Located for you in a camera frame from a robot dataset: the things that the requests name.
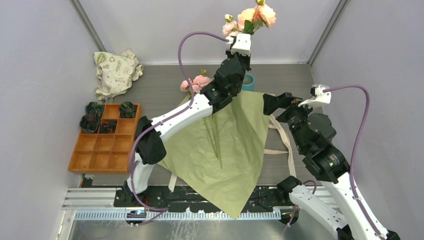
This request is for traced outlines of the green wrapping paper sheet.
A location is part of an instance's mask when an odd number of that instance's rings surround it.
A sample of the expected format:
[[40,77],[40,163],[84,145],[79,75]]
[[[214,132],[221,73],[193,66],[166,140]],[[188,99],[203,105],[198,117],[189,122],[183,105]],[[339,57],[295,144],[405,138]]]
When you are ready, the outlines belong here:
[[270,121],[263,105],[262,93],[242,91],[217,112],[220,158],[210,141],[210,126],[200,119],[165,142],[167,154],[159,164],[231,218],[238,218],[263,166]]

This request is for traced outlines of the beige satin ribbon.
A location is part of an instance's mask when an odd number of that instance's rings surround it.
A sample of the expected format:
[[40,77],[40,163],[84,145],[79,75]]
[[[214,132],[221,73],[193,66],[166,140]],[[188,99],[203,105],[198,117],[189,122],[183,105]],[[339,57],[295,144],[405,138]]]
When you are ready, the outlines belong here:
[[289,137],[273,115],[250,122],[216,113],[176,133],[166,149],[162,165],[172,173],[170,191],[181,178],[203,196],[250,194],[265,154],[288,154],[289,172],[295,173]]

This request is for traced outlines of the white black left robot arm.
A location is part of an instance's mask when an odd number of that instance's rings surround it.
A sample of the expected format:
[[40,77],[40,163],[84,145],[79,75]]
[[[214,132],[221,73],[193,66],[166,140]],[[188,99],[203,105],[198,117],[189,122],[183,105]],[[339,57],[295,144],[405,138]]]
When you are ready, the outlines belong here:
[[130,176],[124,184],[126,200],[133,206],[141,206],[146,200],[153,167],[167,154],[164,143],[191,123],[222,110],[241,92],[245,74],[251,70],[251,54],[247,50],[227,50],[226,55],[213,80],[190,101],[159,117],[143,116],[138,120],[129,157]]

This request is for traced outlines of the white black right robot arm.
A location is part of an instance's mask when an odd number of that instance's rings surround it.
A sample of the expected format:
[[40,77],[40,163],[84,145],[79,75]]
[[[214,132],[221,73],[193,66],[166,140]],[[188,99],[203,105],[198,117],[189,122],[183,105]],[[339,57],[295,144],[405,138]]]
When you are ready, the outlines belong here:
[[339,212],[312,195],[294,176],[277,184],[277,198],[283,205],[297,205],[319,221],[336,240],[398,240],[399,235],[385,228],[372,213],[352,179],[353,167],[332,144],[336,130],[329,117],[313,113],[300,98],[285,92],[279,96],[263,95],[263,114],[283,113],[277,122],[286,123],[298,153],[304,156],[306,169],[326,188]]

